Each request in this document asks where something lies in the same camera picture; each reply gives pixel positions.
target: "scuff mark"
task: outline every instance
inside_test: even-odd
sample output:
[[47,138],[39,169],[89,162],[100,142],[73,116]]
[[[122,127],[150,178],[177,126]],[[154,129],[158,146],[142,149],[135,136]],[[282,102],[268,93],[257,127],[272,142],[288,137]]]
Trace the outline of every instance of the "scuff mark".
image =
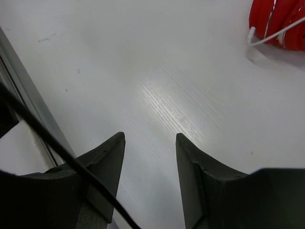
[[224,227],[224,220],[223,219],[221,219],[221,225],[222,225],[223,229],[225,229],[225,227]]
[[54,37],[56,35],[56,33],[53,33],[50,37],[47,37],[45,39],[39,40],[38,42],[44,42],[44,41],[50,41],[51,37]]

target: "white cable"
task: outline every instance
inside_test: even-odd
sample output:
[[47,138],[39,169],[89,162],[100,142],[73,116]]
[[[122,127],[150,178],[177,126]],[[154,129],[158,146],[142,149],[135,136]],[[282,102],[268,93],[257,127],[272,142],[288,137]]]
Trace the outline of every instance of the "white cable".
[[262,44],[262,43],[265,43],[271,39],[273,39],[274,37],[277,37],[279,35],[281,35],[282,33],[286,32],[287,30],[291,29],[292,27],[302,23],[305,21],[305,17],[302,17],[301,19],[297,20],[296,22],[292,23],[291,25],[288,25],[287,27],[283,28],[282,30],[280,30],[279,32],[276,32],[274,33],[273,35],[269,36],[269,37],[266,37],[265,39],[259,41],[259,42],[255,42],[255,43],[251,43],[252,41],[252,38],[254,36],[254,33],[255,33],[255,29],[256,27],[251,27],[250,31],[249,31],[249,34],[248,34],[248,38],[247,38],[247,42],[249,45],[251,46],[256,46],[258,44]]

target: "black wire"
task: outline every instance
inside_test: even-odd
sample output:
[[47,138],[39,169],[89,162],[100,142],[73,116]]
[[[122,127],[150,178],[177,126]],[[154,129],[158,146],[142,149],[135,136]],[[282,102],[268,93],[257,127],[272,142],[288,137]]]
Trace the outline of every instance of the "black wire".
[[75,170],[82,178],[88,181],[96,188],[107,200],[114,206],[120,215],[126,220],[132,229],[141,229],[131,218],[124,207],[110,193],[110,191],[101,183],[101,181],[92,174],[87,168],[80,164],[70,155],[70,153],[42,126],[42,124],[29,112],[25,106],[18,101],[9,90],[0,83],[0,99],[16,111],[28,125],[50,146],[53,150],[66,161],[66,163]]

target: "black plastic part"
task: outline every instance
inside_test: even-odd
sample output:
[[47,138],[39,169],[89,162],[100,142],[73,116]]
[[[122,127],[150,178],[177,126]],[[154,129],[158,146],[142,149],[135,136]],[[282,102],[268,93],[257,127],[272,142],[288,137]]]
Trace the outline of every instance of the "black plastic part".
[[[124,133],[77,158],[116,196]],[[46,173],[15,176],[0,171],[0,228],[105,228],[113,207],[67,164]]]
[[247,175],[176,139],[186,229],[304,229],[305,169]]
[[0,138],[2,138],[17,123],[17,118],[10,112],[6,104],[0,101]]

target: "wood grain texture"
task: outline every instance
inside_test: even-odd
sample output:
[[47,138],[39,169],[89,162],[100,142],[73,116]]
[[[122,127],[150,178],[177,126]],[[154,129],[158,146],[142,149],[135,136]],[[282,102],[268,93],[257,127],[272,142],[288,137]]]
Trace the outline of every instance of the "wood grain texture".
[[118,199],[139,225],[183,229],[176,133],[246,173],[304,167],[305,56],[249,50],[251,4],[3,0],[0,26],[76,155],[125,132]]

